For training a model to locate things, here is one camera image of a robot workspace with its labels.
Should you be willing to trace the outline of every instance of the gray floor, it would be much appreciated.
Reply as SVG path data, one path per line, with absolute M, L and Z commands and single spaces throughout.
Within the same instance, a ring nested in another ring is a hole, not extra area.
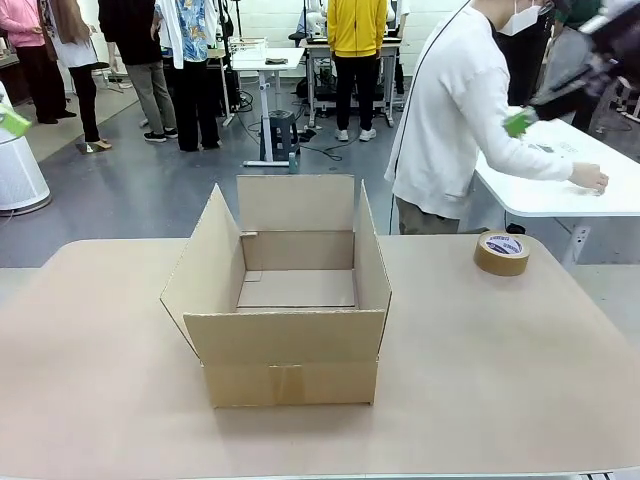
M 253 93 L 256 109 L 241 115 L 247 126 L 259 118 L 257 92 Z M 295 97 L 288 95 L 287 101 L 294 102 Z M 621 117 L 610 117 L 605 123 L 620 126 Z M 102 124 L 102 135 L 114 144 L 110 152 L 81 156 L 71 144 L 41 162 L 54 200 L 39 212 L 0 225 L 0 267 L 41 266 L 62 245 L 80 239 L 186 237 L 215 183 L 220 184 L 236 214 L 236 175 L 286 173 L 284 169 L 242 167 L 244 160 L 257 159 L 258 146 L 238 119 L 228 128 L 221 128 L 222 149 L 184 154 L 176 142 L 145 143 L 138 127 L 142 118 L 139 105 L 134 104 Z M 299 120 L 299 128 L 306 118 Z M 316 149 L 336 145 L 334 122 L 334 118 L 320 119 L 323 128 L 307 145 Z M 358 182 L 364 179 L 378 230 L 387 233 L 391 193 L 383 174 L 395 131 L 381 117 L 374 120 L 374 126 L 378 130 L 375 141 L 356 142 L 333 152 L 341 155 L 342 161 L 303 150 L 301 173 L 349 173 Z M 356 128 L 354 118 L 352 135 Z M 611 132 L 605 138 L 627 155 L 635 156 L 640 154 L 639 131 L 640 126 L 633 125 L 631 132 Z M 510 221 L 526 226 L 528 233 L 541 239 L 555 255 L 561 254 L 568 240 L 566 231 L 552 220 Z M 594 227 L 582 263 L 640 263 L 636 240 L 640 221 L 597 220 Z M 609 235 L 611 229 L 616 235 Z

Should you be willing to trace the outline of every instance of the person in pink shirt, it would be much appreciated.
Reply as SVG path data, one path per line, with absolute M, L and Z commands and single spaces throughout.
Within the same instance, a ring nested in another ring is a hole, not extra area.
M 37 0 L 0 0 L 0 27 L 9 32 L 16 49 L 38 122 L 54 124 L 75 117 L 67 111 L 64 82 L 45 47 Z

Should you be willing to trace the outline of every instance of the pink shirt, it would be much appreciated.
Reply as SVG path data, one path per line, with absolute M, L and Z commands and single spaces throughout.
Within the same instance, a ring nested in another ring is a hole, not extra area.
M 0 0 L 0 27 L 9 32 L 14 47 L 44 45 L 42 34 L 31 33 L 40 25 L 38 0 Z

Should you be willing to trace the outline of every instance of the person in white sweatshirt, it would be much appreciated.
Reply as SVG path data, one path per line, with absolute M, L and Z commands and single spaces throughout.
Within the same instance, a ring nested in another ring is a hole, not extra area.
M 418 58 L 385 178 L 393 182 L 400 233 L 456 233 L 468 207 L 478 148 L 495 170 L 570 180 L 604 192 L 598 165 L 572 163 L 508 136 L 509 70 L 493 40 L 537 21 L 545 0 L 473 0 L 431 34 Z

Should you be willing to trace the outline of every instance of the cardboard box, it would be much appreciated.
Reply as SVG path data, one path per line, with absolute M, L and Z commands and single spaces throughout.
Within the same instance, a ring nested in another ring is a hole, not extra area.
M 239 176 L 241 232 L 216 185 L 162 303 L 214 406 L 372 403 L 391 288 L 364 183 Z

